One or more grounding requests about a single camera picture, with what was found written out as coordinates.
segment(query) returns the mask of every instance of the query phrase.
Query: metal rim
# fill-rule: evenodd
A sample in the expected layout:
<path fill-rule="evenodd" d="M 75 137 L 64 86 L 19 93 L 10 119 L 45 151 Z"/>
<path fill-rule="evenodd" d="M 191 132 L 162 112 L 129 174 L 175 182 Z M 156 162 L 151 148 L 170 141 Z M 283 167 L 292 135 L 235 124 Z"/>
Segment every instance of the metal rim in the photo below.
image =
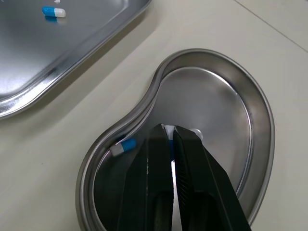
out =
<path fill-rule="evenodd" d="M 76 185 L 76 210 L 78 221 L 83 230 L 101 230 L 106 231 L 103 224 L 101 223 L 95 209 L 94 197 L 93 197 L 93 187 L 95 174 L 100 166 L 102 160 L 108 156 L 108 148 L 115 143 L 117 139 L 123 136 L 127 136 L 136 127 L 141 126 L 142 119 L 151 111 L 151 105 L 155 103 L 155 96 L 159 90 L 161 81 L 164 79 L 164 71 L 169 63 L 176 59 L 177 57 L 192 53 L 192 52 L 206 52 L 219 56 L 227 60 L 228 62 L 235 65 L 241 71 L 243 71 L 246 76 L 253 82 L 256 89 L 259 91 L 269 114 L 270 121 L 270 151 L 269 151 L 269 161 L 263 184 L 260 188 L 259 195 L 256 199 L 256 203 L 253 207 L 252 213 L 248 218 L 248 222 L 251 225 L 254 221 L 259 208 L 262 204 L 265 192 L 269 183 L 270 174 L 273 165 L 274 158 L 274 144 L 275 144 L 275 126 L 272 111 L 270 109 L 269 102 L 262 91 L 261 87 L 255 81 L 255 79 L 237 62 L 230 59 L 229 57 L 212 50 L 206 49 L 188 49 L 179 51 L 171 56 L 167 57 L 156 70 L 152 82 L 141 101 L 137 104 L 135 108 L 132 109 L 124 118 L 112 125 L 108 130 L 106 130 L 91 146 L 88 153 L 86 154 L 84 161 L 80 167 L 77 185 Z"/>

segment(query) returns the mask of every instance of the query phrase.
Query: metal tray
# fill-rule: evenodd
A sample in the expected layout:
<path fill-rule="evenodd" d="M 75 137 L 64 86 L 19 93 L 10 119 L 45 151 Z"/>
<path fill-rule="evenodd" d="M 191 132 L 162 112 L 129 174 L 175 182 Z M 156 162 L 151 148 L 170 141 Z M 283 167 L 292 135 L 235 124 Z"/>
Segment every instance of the metal tray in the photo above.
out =
<path fill-rule="evenodd" d="M 150 1 L 1 1 L 0 118 L 39 99 Z M 65 9 L 66 18 L 44 17 L 46 5 Z"/>
<path fill-rule="evenodd" d="M 128 137 L 141 144 L 149 129 L 159 123 L 201 131 L 203 145 L 228 173 L 252 224 L 274 156 L 269 103 L 236 62 L 215 51 L 191 49 L 168 57 L 141 102 L 103 133 L 87 153 L 76 192 L 83 230 L 112 231 L 116 225 L 125 173 L 138 149 L 114 158 L 108 151 L 110 145 Z M 181 230 L 177 203 L 172 230 Z"/>

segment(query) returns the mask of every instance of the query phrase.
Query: stainless steel tray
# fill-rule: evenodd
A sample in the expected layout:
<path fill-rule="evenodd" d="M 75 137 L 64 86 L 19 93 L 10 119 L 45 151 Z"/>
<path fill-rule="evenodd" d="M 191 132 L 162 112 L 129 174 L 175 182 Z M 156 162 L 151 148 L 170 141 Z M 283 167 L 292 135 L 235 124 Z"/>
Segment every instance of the stainless steel tray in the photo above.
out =
<path fill-rule="evenodd" d="M 139 15 L 151 0 L 0 2 L 0 118 L 24 109 Z M 66 10 L 45 18 L 43 6 Z"/>
<path fill-rule="evenodd" d="M 141 144 L 149 129 L 159 123 L 202 132 L 203 145 L 228 173 L 251 224 L 273 163 L 275 130 L 269 103 L 236 62 L 214 51 L 191 49 L 168 57 L 141 102 L 87 153 L 76 191 L 83 230 L 111 231 L 117 221 L 125 173 L 138 149 L 114 158 L 110 145 L 128 137 Z M 172 230 L 181 230 L 176 203 Z"/>

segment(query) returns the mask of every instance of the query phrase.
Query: capsule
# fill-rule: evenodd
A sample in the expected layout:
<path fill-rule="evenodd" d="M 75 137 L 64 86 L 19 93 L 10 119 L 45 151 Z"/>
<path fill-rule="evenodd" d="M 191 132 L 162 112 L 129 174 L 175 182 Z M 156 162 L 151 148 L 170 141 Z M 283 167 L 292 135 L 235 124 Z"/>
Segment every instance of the capsule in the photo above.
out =
<path fill-rule="evenodd" d="M 134 149 L 137 145 L 137 141 L 135 139 L 128 139 L 126 141 L 123 141 L 121 143 L 118 143 L 117 145 L 114 145 L 110 147 L 111 155 L 116 157 L 124 152 L 128 152 L 132 149 Z"/>
<path fill-rule="evenodd" d="M 64 9 L 54 8 L 54 7 L 50 7 L 50 6 L 44 6 L 43 7 L 43 14 L 45 16 L 50 16 L 50 17 L 60 17 L 60 18 L 66 17 L 66 12 L 65 12 Z"/>

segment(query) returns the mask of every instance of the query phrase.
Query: white object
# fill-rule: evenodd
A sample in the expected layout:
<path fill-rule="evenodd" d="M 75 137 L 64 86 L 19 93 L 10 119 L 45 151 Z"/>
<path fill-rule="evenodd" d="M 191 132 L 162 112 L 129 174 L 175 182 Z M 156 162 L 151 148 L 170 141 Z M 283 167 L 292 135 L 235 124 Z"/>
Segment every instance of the white object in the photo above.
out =
<path fill-rule="evenodd" d="M 65 12 L 64 9 L 54 8 L 54 15 L 56 17 L 65 18 L 66 17 L 66 12 Z"/>

